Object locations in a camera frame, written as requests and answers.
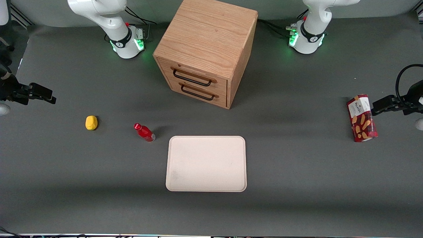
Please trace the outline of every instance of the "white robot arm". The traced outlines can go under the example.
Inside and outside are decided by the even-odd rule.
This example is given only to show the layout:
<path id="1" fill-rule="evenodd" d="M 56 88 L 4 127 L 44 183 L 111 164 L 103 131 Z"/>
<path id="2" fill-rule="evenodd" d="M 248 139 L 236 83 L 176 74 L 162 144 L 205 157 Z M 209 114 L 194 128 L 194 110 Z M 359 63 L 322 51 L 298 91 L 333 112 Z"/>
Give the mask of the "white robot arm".
<path id="1" fill-rule="evenodd" d="M 9 21 L 9 9 L 6 0 L 0 0 L 0 25 L 6 25 Z"/>
<path id="2" fill-rule="evenodd" d="M 332 20 L 329 7 L 348 6 L 360 0 L 302 0 L 308 7 L 307 19 L 291 24 L 287 29 L 294 30 L 289 46 L 302 54 L 311 54 L 317 50 L 324 38 L 324 31 Z"/>
<path id="3" fill-rule="evenodd" d="M 420 97 L 419 103 L 423 105 L 423 97 Z M 416 121 L 416 128 L 419 130 L 423 130 L 423 118 L 417 119 Z"/>
<path id="4" fill-rule="evenodd" d="M 97 23 L 109 36 L 113 50 L 121 58 L 133 58 L 144 50 L 142 29 L 127 26 L 117 14 L 126 8 L 126 0 L 68 0 L 71 10 Z"/>

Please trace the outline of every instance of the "white tray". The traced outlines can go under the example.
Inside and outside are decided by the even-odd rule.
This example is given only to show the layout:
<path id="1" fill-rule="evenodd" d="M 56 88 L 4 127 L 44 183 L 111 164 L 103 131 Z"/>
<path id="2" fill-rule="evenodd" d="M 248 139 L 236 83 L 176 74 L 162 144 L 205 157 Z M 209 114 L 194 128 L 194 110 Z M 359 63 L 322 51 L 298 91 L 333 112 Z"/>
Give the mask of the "white tray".
<path id="1" fill-rule="evenodd" d="M 174 136 L 169 141 L 170 191 L 242 192 L 247 187 L 241 136 Z"/>

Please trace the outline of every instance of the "wooden cabinet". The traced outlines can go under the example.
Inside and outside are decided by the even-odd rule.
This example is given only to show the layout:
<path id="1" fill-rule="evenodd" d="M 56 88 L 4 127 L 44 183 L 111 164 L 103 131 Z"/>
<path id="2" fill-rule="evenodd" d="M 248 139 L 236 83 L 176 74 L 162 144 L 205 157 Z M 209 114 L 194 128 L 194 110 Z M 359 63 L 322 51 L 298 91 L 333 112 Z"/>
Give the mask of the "wooden cabinet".
<path id="1" fill-rule="evenodd" d="M 231 107 L 253 44 L 257 11 L 215 0 L 184 0 L 153 53 L 169 87 Z"/>

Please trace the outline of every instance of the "black cable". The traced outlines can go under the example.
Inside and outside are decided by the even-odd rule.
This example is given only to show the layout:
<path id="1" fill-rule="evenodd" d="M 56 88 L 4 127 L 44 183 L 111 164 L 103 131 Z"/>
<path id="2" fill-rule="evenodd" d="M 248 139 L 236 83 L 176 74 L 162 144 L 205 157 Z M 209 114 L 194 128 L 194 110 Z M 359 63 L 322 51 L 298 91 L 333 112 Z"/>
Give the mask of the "black cable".
<path id="1" fill-rule="evenodd" d="M 127 14 L 129 14 L 129 15 L 131 15 L 131 16 L 133 16 L 133 17 L 135 17 L 135 18 L 138 18 L 138 19 L 140 19 L 144 24 L 148 24 L 144 19 L 142 19 L 141 17 L 137 17 L 137 16 L 135 16 L 135 15 L 133 15 L 133 14 L 131 14 L 130 12 L 128 12 L 128 10 L 125 10 L 125 12 L 127 13 Z"/>
<path id="2" fill-rule="evenodd" d="M 126 12 L 128 13 L 128 14 L 130 14 L 131 16 L 133 16 L 133 17 L 136 17 L 136 18 L 138 18 L 138 19 L 140 19 L 141 21 L 146 21 L 146 22 L 151 22 L 151 23 L 153 23 L 153 24 L 156 24 L 157 25 L 157 23 L 156 22 L 153 22 L 153 21 L 150 21 L 150 20 L 147 20 L 147 19 L 144 19 L 144 18 L 141 18 L 141 17 L 139 17 L 133 10 L 131 10 L 129 7 L 126 7 L 128 10 L 130 10 L 134 15 L 132 15 L 132 14 L 130 14 L 129 12 L 127 12 L 126 10 Z"/>
<path id="3" fill-rule="evenodd" d="M 11 70 L 8 66 L 6 66 L 6 65 L 4 65 L 4 64 L 2 64 L 2 65 L 3 65 L 3 67 L 5 67 L 5 68 L 6 68 L 7 72 L 12 73 L 12 70 Z"/>
<path id="4" fill-rule="evenodd" d="M 274 28 L 278 28 L 278 29 L 283 29 L 283 30 L 285 30 L 285 27 L 275 25 L 275 24 L 273 24 L 273 23 L 271 23 L 271 22 L 269 22 L 269 21 L 263 20 L 263 19 L 257 19 L 257 21 L 258 21 L 258 22 L 265 23 L 265 24 L 268 24 L 268 25 L 271 25 L 271 26 L 272 26 L 272 27 L 274 27 Z"/>
<path id="5" fill-rule="evenodd" d="M 109 37 L 109 39 L 108 39 L 108 40 L 106 39 L 106 37 L 109 37 L 109 36 L 108 36 L 107 34 L 104 34 L 104 41 L 105 41 L 105 42 L 110 42 L 110 37 Z"/>
<path id="6" fill-rule="evenodd" d="M 6 229 L 4 229 L 3 227 L 0 227 L 0 231 L 3 231 L 4 233 L 11 234 L 11 235 L 14 235 L 14 236 L 17 236 L 17 237 L 22 237 L 22 236 L 21 236 L 21 235 L 19 235 L 19 234 L 16 234 L 16 233 L 13 233 L 13 232 L 7 231 L 7 230 L 6 230 Z"/>
<path id="7" fill-rule="evenodd" d="M 283 27 L 281 27 L 281 26 L 275 25 L 275 24 L 273 24 L 273 23 L 271 23 L 271 22 L 268 22 L 268 21 L 265 21 L 265 20 L 262 20 L 262 19 L 258 19 L 257 21 L 258 21 L 258 22 L 262 22 L 262 23 L 266 24 L 266 26 L 267 26 L 267 27 L 269 27 L 269 29 L 270 29 L 270 30 L 272 30 L 273 32 L 275 32 L 276 34 L 278 34 L 278 35 L 280 35 L 280 36 L 283 36 L 283 37 L 290 37 L 290 36 L 288 36 L 288 35 L 284 35 L 284 34 L 282 34 L 282 33 L 278 32 L 277 30 L 275 30 L 274 28 L 272 28 L 272 27 L 275 27 L 275 28 L 277 28 L 277 29 L 284 29 L 284 30 L 285 30 L 285 28 L 283 28 Z"/>
<path id="8" fill-rule="evenodd" d="M 396 80 L 396 82 L 395 82 L 395 93 L 396 93 L 397 98 L 399 99 L 399 101 L 401 102 L 401 104 L 403 104 L 406 108 L 411 109 L 411 110 L 413 110 L 413 109 L 410 107 L 410 105 L 405 104 L 404 100 L 403 100 L 403 99 L 402 99 L 402 97 L 399 95 L 399 81 L 400 81 L 400 79 L 401 79 L 402 74 L 403 74 L 403 73 L 404 73 L 407 69 L 412 68 L 412 67 L 423 67 L 423 64 L 411 64 L 411 65 L 409 65 L 409 66 L 407 66 L 407 67 L 403 68 L 403 69 L 401 70 L 401 72 L 399 72 L 398 77 L 397 77 L 397 80 Z"/>
<path id="9" fill-rule="evenodd" d="M 306 14 L 308 12 L 308 9 L 305 10 L 303 13 L 301 13 L 300 15 L 297 16 L 297 18 L 301 18 L 302 16 L 304 16 L 304 14 Z"/>

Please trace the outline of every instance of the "red bottle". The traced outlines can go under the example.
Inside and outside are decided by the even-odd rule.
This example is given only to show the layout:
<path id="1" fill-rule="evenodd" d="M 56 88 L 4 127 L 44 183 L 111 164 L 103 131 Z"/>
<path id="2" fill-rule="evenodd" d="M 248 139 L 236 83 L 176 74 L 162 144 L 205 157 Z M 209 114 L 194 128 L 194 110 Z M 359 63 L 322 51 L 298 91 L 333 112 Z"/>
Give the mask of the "red bottle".
<path id="1" fill-rule="evenodd" d="M 140 135 L 144 140 L 148 142 L 152 142 L 156 139 L 156 135 L 154 135 L 146 126 L 142 126 L 139 123 L 135 123 L 134 129 L 137 130 L 138 135 Z"/>

